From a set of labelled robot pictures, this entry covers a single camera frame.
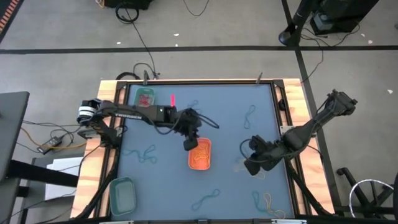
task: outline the concrete floor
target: concrete floor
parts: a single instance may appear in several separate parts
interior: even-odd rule
[[[193,11],[199,12],[205,0],[187,2]],[[288,3],[293,14],[299,1]],[[394,28],[398,22],[398,14],[394,13],[397,10],[396,0],[380,0],[362,21],[361,30],[349,36],[343,45],[369,45],[368,40],[373,45],[398,45],[398,30]],[[137,21],[137,28],[149,47],[280,46],[277,35],[285,26],[280,0],[212,0],[201,17],[191,16],[181,0],[156,0]],[[333,44],[340,38],[341,35],[331,35],[326,41]],[[302,45],[315,43],[302,41]],[[101,9],[94,0],[25,0],[0,44],[0,49],[101,47],[142,47],[142,44],[132,26],[120,24],[112,9]],[[301,78],[294,52],[152,54],[157,70],[166,79],[254,78],[261,71],[264,78]],[[320,54],[303,52],[308,73],[320,61]],[[333,88],[359,101],[354,115],[335,119],[324,128],[334,170],[348,167],[358,180],[374,178],[389,183],[394,180],[398,171],[397,61],[398,51],[325,52],[325,61],[310,79],[317,105],[323,103]],[[0,55],[3,80],[0,91],[30,92],[26,120],[74,124],[78,105],[81,100],[96,96],[100,80],[114,79],[121,72],[131,71],[136,62],[150,62],[148,54]],[[47,140],[51,130],[27,128],[38,142]],[[23,134],[19,142],[33,147]],[[76,153],[76,150],[61,153]],[[21,147],[14,153],[14,158],[26,162],[35,156]],[[347,203],[348,183],[340,177],[336,181],[341,200]],[[365,189],[370,198],[370,187]],[[68,207],[60,203],[34,208],[29,212],[28,223],[53,218]],[[14,210],[20,209],[18,200]],[[68,214],[59,220],[66,220]]]

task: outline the pink marker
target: pink marker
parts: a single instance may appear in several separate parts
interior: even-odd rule
[[[175,95],[174,94],[171,94],[170,100],[171,100],[171,106],[175,106]]]

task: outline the white paper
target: white paper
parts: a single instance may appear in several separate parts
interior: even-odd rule
[[[66,174],[72,174],[72,175],[78,175],[79,173],[79,167],[80,162],[83,158],[82,157],[75,157],[75,158],[66,158],[66,159],[54,159],[53,164],[47,165],[48,169],[52,170],[62,170],[66,169],[69,167],[73,167],[70,169],[62,170],[60,172],[64,172]],[[45,195],[44,199],[45,200],[50,200],[53,198],[57,197],[62,197],[64,195],[67,196],[72,196],[75,195],[75,187],[65,187],[65,186],[59,186],[59,185],[54,185],[54,184],[46,184],[45,185]]]

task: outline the blue table surface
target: blue table surface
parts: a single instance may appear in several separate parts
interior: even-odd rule
[[[138,88],[130,87],[128,104],[134,104]],[[278,127],[269,85],[164,85],[150,86],[155,90],[155,103],[169,105],[175,95],[178,110],[193,108],[216,121],[220,129],[203,124],[198,134],[211,140],[211,167],[205,171],[188,166],[188,152],[183,148],[184,137],[178,133],[159,135],[153,126],[143,121],[127,119],[128,130],[123,135],[118,177],[130,177],[136,189],[136,209],[129,214],[113,216],[118,220],[192,220],[275,218],[266,211],[265,192],[272,196],[271,209],[283,210],[293,217],[285,166],[280,162],[270,172],[261,171],[251,177],[244,168],[239,152],[241,141],[260,135],[268,141],[278,139]],[[245,114],[251,127],[244,128]],[[147,156],[156,158],[139,162],[141,153],[149,147],[155,150]],[[206,195],[220,190],[217,197],[207,198],[198,210],[192,205]],[[253,194],[258,193],[256,201]]]

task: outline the orange container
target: orange container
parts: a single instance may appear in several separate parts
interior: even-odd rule
[[[207,170],[210,168],[211,141],[198,138],[198,146],[189,151],[188,165],[191,169]]]

